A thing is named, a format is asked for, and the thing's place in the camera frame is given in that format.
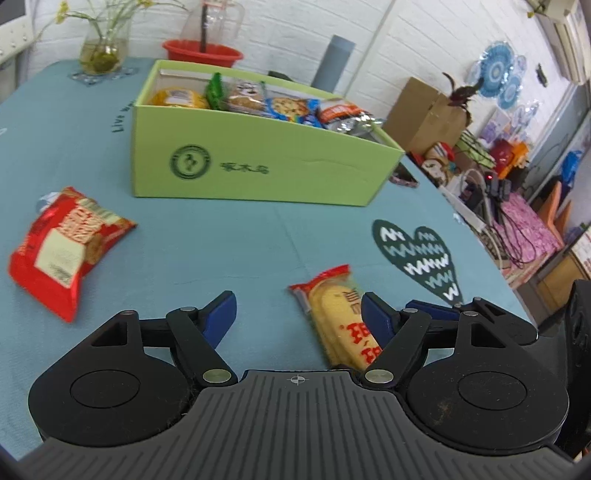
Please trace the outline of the green cardboard box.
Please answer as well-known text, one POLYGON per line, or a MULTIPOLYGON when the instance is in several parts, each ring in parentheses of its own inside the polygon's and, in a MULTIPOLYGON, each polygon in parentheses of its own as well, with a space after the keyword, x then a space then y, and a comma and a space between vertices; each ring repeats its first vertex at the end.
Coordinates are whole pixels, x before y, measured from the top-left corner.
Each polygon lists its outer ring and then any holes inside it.
POLYGON ((382 129, 356 137, 279 119, 155 106, 160 90, 203 92, 214 74, 263 82, 283 96, 325 91, 252 72, 158 60, 132 114, 131 182, 137 197, 366 206, 404 151, 382 129))

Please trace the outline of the air conditioner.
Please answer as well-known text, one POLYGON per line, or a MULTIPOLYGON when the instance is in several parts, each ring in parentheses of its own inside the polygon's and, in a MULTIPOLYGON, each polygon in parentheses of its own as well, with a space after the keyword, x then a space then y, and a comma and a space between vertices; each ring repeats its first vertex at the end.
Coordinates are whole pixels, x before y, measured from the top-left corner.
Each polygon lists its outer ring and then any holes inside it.
POLYGON ((552 47, 564 78, 576 85, 590 80, 590 30, 580 1, 528 1, 552 47))

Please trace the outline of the green snack pack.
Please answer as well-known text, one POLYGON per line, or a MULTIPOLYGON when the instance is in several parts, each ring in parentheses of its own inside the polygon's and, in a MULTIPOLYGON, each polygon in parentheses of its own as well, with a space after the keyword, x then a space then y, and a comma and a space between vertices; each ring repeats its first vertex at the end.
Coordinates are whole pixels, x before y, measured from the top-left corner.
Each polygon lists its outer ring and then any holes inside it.
POLYGON ((221 73, 215 72, 205 88, 205 98, 211 110, 228 111, 228 88, 222 81, 221 73))

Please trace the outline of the clear glass pitcher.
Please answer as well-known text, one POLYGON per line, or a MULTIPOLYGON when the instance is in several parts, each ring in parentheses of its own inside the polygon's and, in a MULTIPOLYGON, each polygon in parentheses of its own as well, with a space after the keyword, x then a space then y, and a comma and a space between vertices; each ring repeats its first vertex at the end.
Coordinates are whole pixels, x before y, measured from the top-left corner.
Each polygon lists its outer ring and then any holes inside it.
POLYGON ((199 1, 188 15, 180 39, 205 46, 226 45, 235 41, 244 18, 245 7, 238 1, 199 1))

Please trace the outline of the teal tablecloth with hearts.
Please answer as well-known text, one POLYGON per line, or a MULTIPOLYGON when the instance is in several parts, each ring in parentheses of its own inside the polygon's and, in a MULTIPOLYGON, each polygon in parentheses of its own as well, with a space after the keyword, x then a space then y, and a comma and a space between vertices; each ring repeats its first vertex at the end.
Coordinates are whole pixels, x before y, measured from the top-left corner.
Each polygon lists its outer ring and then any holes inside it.
POLYGON ((159 318, 204 306, 224 290, 238 317, 219 345, 235 372, 318 370, 325 357, 288 287, 349 264, 356 284, 400 308, 430 291, 385 259, 378 219, 447 245, 463 296, 522 315, 518 298, 472 231, 428 181, 383 186, 363 208, 219 200, 145 199, 131 193, 131 105, 151 68, 85 86, 70 61, 47 67, 1 106, 1 258, 8 261, 36 219, 39 199, 71 186, 136 222, 83 280, 76 319, 65 323, 1 277, 1 443, 13 456, 40 437, 27 407, 33 381, 115 313, 159 318))

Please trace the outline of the red plastic basket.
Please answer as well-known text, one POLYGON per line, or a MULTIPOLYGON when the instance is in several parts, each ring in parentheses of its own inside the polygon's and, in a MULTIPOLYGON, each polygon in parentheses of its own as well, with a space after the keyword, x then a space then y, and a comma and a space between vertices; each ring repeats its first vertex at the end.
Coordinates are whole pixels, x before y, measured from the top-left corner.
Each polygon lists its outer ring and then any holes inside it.
POLYGON ((243 59, 242 52, 224 45, 206 44, 201 47, 197 40, 166 40, 162 48, 172 61, 199 63, 231 68, 243 59))

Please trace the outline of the silver orange snack pack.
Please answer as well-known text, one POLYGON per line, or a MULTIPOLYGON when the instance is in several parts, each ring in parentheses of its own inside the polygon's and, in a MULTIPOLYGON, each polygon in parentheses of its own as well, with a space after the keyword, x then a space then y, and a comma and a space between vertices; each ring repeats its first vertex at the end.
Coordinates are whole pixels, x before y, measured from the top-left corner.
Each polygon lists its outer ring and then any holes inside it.
POLYGON ((369 134, 383 124, 381 119, 344 98, 322 100, 317 117, 325 129, 351 136, 369 134))

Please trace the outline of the grey cylinder speaker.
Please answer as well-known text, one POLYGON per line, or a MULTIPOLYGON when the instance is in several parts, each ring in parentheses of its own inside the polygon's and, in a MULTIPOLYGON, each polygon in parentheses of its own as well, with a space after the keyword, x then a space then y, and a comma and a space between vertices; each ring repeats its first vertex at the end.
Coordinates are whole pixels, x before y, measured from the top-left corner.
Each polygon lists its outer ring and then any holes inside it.
POLYGON ((312 79, 311 87, 327 92, 334 92, 355 47, 356 44, 354 42, 341 36, 333 35, 327 49, 325 49, 322 61, 318 65, 315 77, 312 79))

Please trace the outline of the brown paper bag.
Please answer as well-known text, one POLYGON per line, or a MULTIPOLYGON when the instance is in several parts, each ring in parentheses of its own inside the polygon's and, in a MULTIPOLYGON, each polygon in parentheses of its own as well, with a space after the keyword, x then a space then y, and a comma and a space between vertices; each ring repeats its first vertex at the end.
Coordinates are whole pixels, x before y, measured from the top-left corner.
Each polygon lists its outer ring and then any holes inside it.
POLYGON ((425 154, 443 142, 454 147, 467 128, 466 112, 436 88, 411 77, 382 129, 406 152, 425 154))

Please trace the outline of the glass vase with plant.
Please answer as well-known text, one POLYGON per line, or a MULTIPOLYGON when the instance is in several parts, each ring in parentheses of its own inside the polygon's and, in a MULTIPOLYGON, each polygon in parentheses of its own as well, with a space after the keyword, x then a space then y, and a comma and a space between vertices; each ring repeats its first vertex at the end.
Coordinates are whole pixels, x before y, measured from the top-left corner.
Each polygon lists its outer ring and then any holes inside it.
POLYGON ((37 38, 67 20, 82 21, 87 26, 78 58, 82 72, 90 76, 110 74, 118 71, 127 57, 134 16, 156 7, 187 12, 181 1, 85 1, 83 8, 73 8, 71 1, 60 1, 54 17, 41 28, 37 38))

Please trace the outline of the yellow transparent snack pack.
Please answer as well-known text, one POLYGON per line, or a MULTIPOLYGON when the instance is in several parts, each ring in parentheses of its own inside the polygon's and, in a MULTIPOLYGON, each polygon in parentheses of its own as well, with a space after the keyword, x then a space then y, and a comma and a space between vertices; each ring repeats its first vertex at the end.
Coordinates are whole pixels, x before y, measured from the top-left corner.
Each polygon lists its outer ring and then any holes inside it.
POLYGON ((150 104, 162 107, 209 109, 204 96, 186 88, 160 89, 151 98, 150 104))

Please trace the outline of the blue cookie snack pack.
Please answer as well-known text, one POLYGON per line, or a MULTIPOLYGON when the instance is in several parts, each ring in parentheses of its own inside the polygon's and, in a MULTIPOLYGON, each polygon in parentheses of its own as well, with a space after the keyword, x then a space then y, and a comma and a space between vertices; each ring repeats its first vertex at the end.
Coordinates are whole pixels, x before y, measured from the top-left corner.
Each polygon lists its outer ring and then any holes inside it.
POLYGON ((267 110, 274 119, 315 128, 322 128, 322 123, 317 117, 319 105, 318 99, 266 98, 267 110))

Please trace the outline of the red snack bag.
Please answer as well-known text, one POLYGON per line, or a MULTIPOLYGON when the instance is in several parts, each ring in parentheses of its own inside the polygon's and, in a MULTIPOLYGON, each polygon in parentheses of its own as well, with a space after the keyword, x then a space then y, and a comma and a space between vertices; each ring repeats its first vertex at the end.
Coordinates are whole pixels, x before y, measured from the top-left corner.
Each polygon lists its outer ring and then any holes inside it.
POLYGON ((68 186, 32 223, 12 253, 11 278, 65 322, 78 310, 81 281, 137 223, 68 186))

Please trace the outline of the brown cookie snack pack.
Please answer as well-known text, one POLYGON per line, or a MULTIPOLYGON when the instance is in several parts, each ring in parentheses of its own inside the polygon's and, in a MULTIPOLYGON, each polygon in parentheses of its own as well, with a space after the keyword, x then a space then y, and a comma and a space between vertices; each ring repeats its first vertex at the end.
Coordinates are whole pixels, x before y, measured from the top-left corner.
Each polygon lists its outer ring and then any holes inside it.
POLYGON ((266 113, 266 96, 263 84, 237 80, 230 85, 226 104, 232 111, 266 113))

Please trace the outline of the yellow cake snack pack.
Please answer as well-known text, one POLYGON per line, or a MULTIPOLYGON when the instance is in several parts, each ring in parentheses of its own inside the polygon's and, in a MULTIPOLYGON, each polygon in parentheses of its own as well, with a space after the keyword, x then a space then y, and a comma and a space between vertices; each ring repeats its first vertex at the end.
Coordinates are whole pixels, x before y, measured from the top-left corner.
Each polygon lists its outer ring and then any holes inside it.
POLYGON ((363 322, 363 291, 353 281, 348 264, 288 289, 314 325, 329 365, 363 371, 381 354, 382 348, 363 322))

